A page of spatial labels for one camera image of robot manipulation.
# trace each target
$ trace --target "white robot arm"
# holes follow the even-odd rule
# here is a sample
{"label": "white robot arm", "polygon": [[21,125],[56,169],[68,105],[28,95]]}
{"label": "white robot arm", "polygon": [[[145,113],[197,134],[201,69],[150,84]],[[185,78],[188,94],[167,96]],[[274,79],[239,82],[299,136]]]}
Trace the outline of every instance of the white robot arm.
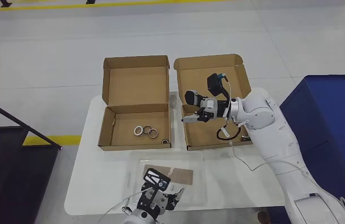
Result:
{"label": "white robot arm", "polygon": [[208,78],[208,89],[214,96],[224,94],[227,100],[219,101],[202,97],[196,91],[188,91],[185,94],[187,103],[199,106],[200,110],[183,117],[183,122],[207,122],[222,117],[233,120],[239,127],[244,125],[282,188],[286,211],[293,224],[345,224],[345,208],[312,178],[296,136],[277,103],[261,88],[253,89],[244,99],[231,99],[222,87],[223,78],[228,82],[224,74],[211,75]]}

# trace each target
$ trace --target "black cable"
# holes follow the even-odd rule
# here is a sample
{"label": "black cable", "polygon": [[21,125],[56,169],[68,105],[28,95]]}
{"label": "black cable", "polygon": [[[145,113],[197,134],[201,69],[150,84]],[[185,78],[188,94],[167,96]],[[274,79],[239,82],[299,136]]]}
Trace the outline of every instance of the black cable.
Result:
{"label": "black cable", "polygon": [[235,138],[240,134],[240,132],[241,132],[241,127],[239,127],[239,130],[237,131],[237,133],[236,133],[234,136],[232,136],[231,138],[220,138],[220,136],[218,136],[218,134],[220,133],[220,131],[221,131],[221,128],[217,131],[216,137],[217,137],[219,140],[230,141],[230,140],[232,140],[232,139],[235,139]]}

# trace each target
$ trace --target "clear plastic tray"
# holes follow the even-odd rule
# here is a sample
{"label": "clear plastic tray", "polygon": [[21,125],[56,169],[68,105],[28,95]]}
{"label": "clear plastic tray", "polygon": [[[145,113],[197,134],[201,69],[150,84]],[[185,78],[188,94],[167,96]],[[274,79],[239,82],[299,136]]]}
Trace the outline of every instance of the clear plastic tray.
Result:
{"label": "clear plastic tray", "polygon": [[[181,188],[185,188],[177,205],[180,208],[206,204],[205,165],[199,152],[132,152],[127,167],[123,198],[141,190],[141,186],[144,184],[143,172],[146,165],[192,170],[192,185],[190,185],[191,183],[174,183],[172,179],[164,193],[174,194],[179,192]],[[137,204],[139,198],[140,195],[137,195],[130,202]]]}

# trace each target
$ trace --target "open cardboard box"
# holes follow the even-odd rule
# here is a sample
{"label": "open cardboard box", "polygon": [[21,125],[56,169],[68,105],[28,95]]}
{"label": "open cardboard box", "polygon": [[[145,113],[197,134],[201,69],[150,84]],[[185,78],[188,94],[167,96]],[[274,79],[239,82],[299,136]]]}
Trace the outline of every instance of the open cardboard box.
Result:
{"label": "open cardboard box", "polygon": [[[243,60],[237,54],[178,58],[174,62],[174,69],[178,73],[179,95],[183,103],[183,116],[193,114],[198,110],[197,106],[191,106],[186,103],[184,96],[188,90],[197,90],[202,96],[213,97],[207,89],[207,77],[211,74],[226,74],[231,85],[232,98],[245,98],[251,91]],[[223,81],[223,86],[229,91],[229,86],[226,81]],[[220,94],[216,99],[225,100],[226,98]],[[229,146],[227,141],[216,138],[217,130],[225,124],[224,119],[210,120],[206,123],[184,123],[187,150],[192,151]],[[235,135],[238,130],[237,126],[232,122],[229,123],[226,129],[231,136]],[[252,144],[251,141],[243,141],[242,136],[247,135],[246,129],[242,127],[241,133],[233,140],[234,145]]]}
{"label": "open cardboard box", "polygon": [[[103,68],[107,107],[98,146],[104,151],[171,148],[167,56],[105,58]],[[156,138],[134,135],[136,126],[147,125],[158,131]]]}

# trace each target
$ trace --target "tabletop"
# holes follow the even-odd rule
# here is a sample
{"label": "tabletop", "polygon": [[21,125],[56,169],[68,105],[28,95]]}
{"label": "tabletop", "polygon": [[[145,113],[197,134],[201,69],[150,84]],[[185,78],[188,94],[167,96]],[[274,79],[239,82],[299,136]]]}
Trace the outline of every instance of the tabletop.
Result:
{"label": "tabletop", "polygon": [[[124,196],[126,170],[129,155],[133,151],[108,152],[97,146],[105,107],[101,96],[94,97],[90,102],[64,203],[70,215],[104,214]],[[177,92],[170,93],[170,110],[172,148],[163,151],[184,152],[186,145],[181,122],[181,101]],[[234,147],[236,155],[250,167],[264,163],[253,145]],[[176,211],[284,205],[281,187],[269,166],[251,172],[231,155],[231,151],[231,147],[196,151],[204,158],[206,203],[203,206],[180,208],[177,205]],[[109,213],[122,213],[121,207]]]}

